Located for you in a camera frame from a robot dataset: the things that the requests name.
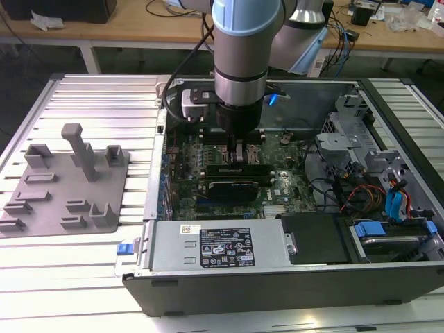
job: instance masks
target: blue clip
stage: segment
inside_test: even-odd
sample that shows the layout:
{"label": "blue clip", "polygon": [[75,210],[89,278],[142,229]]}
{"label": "blue clip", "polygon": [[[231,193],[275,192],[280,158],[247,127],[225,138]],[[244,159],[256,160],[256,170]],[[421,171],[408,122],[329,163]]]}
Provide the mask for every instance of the blue clip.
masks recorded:
{"label": "blue clip", "polygon": [[388,217],[395,219],[396,222],[401,223],[400,209],[404,197],[400,192],[388,191],[386,195],[386,213]]}
{"label": "blue clip", "polygon": [[427,221],[426,226],[430,234],[436,234],[438,232],[438,228],[436,227],[435,223],[433,223],[432,221]]}
{"label": "blue clip", "polygon": [[386,234],[381,222],[365,221],[355,225],[355,230],[359,238],[384,236]]}
{"label": "blue clip", "polygon": [[268,102],[269,106],[273,106],[278,101],[279,95],[278,94],[272,94],[270,97],[270,101]]}
{"label": "blue clip", "polygon": [[134,255],[134,244],[119,244],[117,255]]}
{"label": "blue clip", "polygon": [[244,219],[245,220],[251,219],[253,215],[254,215],[253,212],[244,213]]}

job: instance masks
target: electronic equipment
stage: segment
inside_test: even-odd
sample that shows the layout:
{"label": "electronic equipment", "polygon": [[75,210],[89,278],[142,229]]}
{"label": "electronic equipment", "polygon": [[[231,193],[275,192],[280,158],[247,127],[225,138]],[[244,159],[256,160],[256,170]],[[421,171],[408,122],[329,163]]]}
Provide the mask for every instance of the electronic equipment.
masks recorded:
{"label": "electronic equipment", "polygon": [[31,11],[64,21],[106,23],[117,5],[117,0],[0,0],[11,19],[30,19]]}
{"label": "electronic equipment", "polygon": [[353,10],[352,24],[356,26],[367,26],[371,16],[375,13],[375,6],[370,3],[357,3]]}
{"label": "electronic equipment", "polygon": [[[172,96],[213,84],[178,81]],[[444,181],[386,102],[414,88],[267,85],[282,95],[235,156],[214,117],[176,126],[160,109],[146,226],[120,245],[138,265],[118,268],[143,312],[391,305],[443,286]]]}

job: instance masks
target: warning label sticker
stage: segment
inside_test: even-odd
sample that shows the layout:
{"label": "warning label sticker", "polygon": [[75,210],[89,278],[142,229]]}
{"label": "warning label sticker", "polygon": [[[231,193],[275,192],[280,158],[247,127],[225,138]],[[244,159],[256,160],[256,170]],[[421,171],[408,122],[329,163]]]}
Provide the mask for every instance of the warning label sticker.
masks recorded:
{"label": "warning label sticker", "polygon": [[203,268],[255,266],[250,228],[201,229],[200,265]]}

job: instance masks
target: gray block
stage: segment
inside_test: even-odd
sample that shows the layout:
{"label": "gray block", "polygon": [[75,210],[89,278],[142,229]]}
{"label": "gray block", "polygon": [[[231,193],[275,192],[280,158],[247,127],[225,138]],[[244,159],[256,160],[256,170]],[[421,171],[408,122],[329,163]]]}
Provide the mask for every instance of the gray block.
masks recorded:
{"label": "gray block", "polygon": [[16,201],[48,201],[51,195],[47,191],[35,191],[35,192],[19,192],[15,196]]}
{"label": "gray block", "polygon": [[3,218],[0,221],[0,232],[6,234],[21,232],[25,227],[26,224],[23,223],[22,220],[13,217]]}
{"label": "gray block", "polygon": [[27,202],[18,203],[12,201],[6,203],[3,209],[11,216],[23,215],[23,214],[29,215],[32,210],[31,206]]}
{"label": "gray block", "polygon": [[36,173],[35,175],[28,175],[24,182],[26,184],[39,184],[45,182],[55,182],[57,180],[57,176],[54,172],[50,173]]}
{"label": "gray block", "polygon": [[91,146],[85,146],[82,137],[82,126],[79,123],[66,123],[62,129],[62,138],[71,144],[76,155],[77,162],[85,174],[88,182],[96,180],[96,170],[94,168],[94,151]]}
{"label": "gray block", "polygon": [[89,212],[91,205],[85,199],[70,199],[66,208],[70,213]]}
{"label": "gray block", "polygon": [[78,229],[87,227],[87,221],[85,221],[81,215],[62,217],[60,224],[64,229]]}
{"label": "gray block", "polygon": [[25,160],[33,169],[47,168],[46,158],[53,157],[46,144],[31,144],[25,152]]}
{"label": "gray block", "polygon": [[114,214],[109,203],[105,204],[103,212],[101,212],[97,205],[93,203],[91,210],[89,211],[89,217],[98,228],[117,225],[119,222],[117,215]]}
{"label": "gray block", "polygon": [[[0,223],[3,222],[3,230],[7,232],[0,233],[0,238],[116,231],[130,154],[121,150],[123,166],[117,166],[116,163],[110,167],[109,156],[105,156],[106,151],[93,153],[88,144],[84,144],[84,148],[87,154],[89,151],[89,154],[93,155],[92,160],[95,161],[94,182],[88,182],[83,168],[74,165],[72,153],[51,154],[38,147],[47,169],[33,169],[31,166],[26,168],[12,194],[12,200],[18,204],[18,208],[11,207],[12,216],[19,217],[23,224],[17,220],[9,221],[11,217],[5,216]],[[114,152],[119,156],[119,149],[111,150],[109,154]],[[51,178],[42,175],[50,174],[56,175],[55,182],[41,182]],[[89,216],[92,203],[96,204],[96,209],[93,210],[92,216]],[[20,205],[30,207],[31,213],[18,214],[26,211]],[[77,216],[82,218],[79,222],[76,222],[76,219],[71,220]]]}
{"label": "gray block", "polygon": [[105,150],[106,161],[108,162],[108,166],[112,167],[121,167],[125,160],[123,159],[123,152],[120,146],[108,146]]}

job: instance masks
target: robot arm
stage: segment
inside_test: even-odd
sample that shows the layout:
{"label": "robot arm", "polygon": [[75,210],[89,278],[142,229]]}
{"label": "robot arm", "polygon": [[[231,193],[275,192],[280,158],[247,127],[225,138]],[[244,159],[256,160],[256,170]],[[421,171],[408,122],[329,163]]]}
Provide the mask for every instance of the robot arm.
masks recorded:
{"label": "robot arm", "polygon": [[260,123],[268,66],[307,72],[326,35],[323,0],[169,0],[210,12],[218,125],[243,139]]}

